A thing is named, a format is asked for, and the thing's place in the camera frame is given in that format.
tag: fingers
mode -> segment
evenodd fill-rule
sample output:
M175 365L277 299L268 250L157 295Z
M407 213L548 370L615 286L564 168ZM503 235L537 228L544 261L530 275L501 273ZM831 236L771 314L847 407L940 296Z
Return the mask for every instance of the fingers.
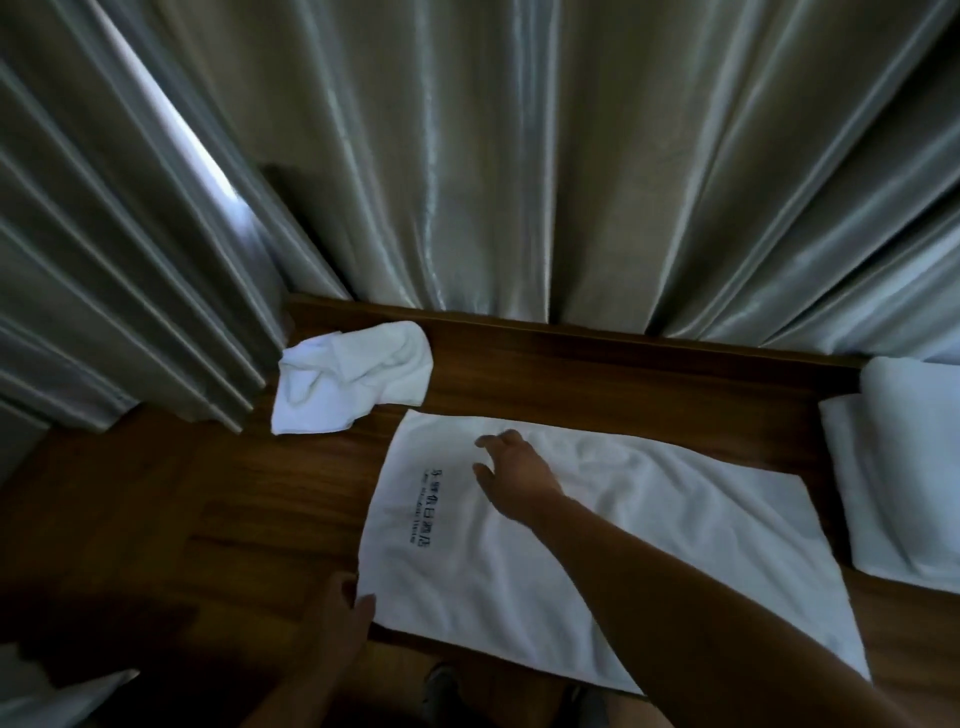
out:
M491 469L486 465L473 463L473 474L476 475L477 482L480 484L480 487L483 488L484 493L487 493L493 485L493 472Z
M523 436L515 429L508 429L501 432L500 439L507 445L519 445L523 442Z
M499 435L481 435L473 444L478 448L485 448L490 457L496 458L508 445L520 445L524 442L523 436L515 429L508 429Z

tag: towel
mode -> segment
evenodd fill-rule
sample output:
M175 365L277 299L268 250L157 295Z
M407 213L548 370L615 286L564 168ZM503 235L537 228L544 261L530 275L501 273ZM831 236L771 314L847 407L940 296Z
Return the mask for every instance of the towel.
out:
M423 404L433 356L422 328L397 321L306 339L279 368L274 435L337 432L375 404Z
M960 367L878 357L820 403L854 565L960 594Z
M564 491L722 581L869 677L839 567L803 482L688 449L480 417L408 412L360 542L377 623L520 665L640 693L563 568L474 479L473 441L514 428Z

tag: wooden floor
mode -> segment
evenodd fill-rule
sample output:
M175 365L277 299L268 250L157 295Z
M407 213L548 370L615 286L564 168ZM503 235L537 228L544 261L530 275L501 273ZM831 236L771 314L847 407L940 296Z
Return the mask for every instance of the wooden floor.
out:
M855 391L857 362L306 299L292 313L298 339L419 321L436 362L427 412L639 435L797 473L849 562L816 402ZM274 437L273 394L239 436L152 407L104 435L54 430L0 488L0 641L21 641L61 683L143 670L105 725L235 725L280 669L311 588L355 568L403 408L378 407L349 432ZM845 577L876 683L924 725L960 725L960 597ZM345 704L412 715L441 657L503 726L546 725L564 687L374 636Z

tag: gray satin curtain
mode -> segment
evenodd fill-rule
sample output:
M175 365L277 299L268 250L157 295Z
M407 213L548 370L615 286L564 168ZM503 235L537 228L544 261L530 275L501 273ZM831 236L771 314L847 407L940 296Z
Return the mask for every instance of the gray satin curtain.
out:
M0 468L139 401L239 429L287 285L346 290L235 145L233 185L197 152L99 6L10 0L0 38Z
M955 0L154 7L361 299L822 352L957 336Z
M958 6L9 0L5 439L239 428L288 289L960 361Z

